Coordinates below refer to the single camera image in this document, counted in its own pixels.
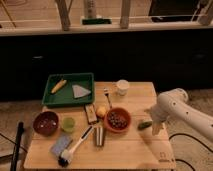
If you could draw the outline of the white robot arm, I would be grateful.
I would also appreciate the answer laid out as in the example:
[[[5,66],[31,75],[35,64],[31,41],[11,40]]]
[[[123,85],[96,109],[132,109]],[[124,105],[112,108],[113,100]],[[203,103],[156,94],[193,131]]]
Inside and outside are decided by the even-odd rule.
[[[213,117],[189,106],[188,100],[187,92],[181,88],[160,93],[147,110],[152,119],[152,134],[158,135],[167,118],[176,116],[213,142]]]

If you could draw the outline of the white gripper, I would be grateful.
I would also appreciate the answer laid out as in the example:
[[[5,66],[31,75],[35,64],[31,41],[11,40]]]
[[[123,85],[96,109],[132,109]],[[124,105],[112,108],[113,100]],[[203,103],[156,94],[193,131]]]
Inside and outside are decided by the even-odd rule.
[[[164,119],[162,118],[162,110],[158,105],[154,105],[149,109],[146,109],[145,112],[150,115],[152,119],[152,134],[158,135],[163,129]]]

